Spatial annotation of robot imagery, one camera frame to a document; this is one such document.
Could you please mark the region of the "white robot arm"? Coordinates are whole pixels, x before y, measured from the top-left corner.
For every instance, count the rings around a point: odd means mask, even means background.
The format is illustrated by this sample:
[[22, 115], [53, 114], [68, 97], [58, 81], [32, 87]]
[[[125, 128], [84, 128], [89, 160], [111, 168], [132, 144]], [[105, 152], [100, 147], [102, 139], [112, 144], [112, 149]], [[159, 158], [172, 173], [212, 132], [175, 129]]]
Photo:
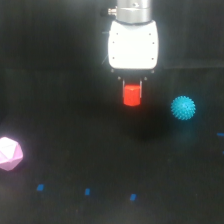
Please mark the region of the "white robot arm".
[[100, 10], [112, 17], [107, 55], [110, 67], [119, 71], [153, 71], [159, 57], [159, 34], [152, 18], [153, 0], [116, 0], [113, 8]]

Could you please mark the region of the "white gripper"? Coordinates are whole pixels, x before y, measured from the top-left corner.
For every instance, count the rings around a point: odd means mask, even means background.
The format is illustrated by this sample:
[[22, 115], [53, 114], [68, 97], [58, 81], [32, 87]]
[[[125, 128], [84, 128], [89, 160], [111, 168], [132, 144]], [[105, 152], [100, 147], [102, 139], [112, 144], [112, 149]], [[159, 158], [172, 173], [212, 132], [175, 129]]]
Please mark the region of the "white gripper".
[[[154, 20], [145, 24], [113, 21], [108, 35], [108, 64], [119, 78], [137, 78], [152, 73], [158, 65], [159, 35]], [[140, 98], [143, 81], [140, 79]], [[122, 80], [122, 97], [125, 80]]]

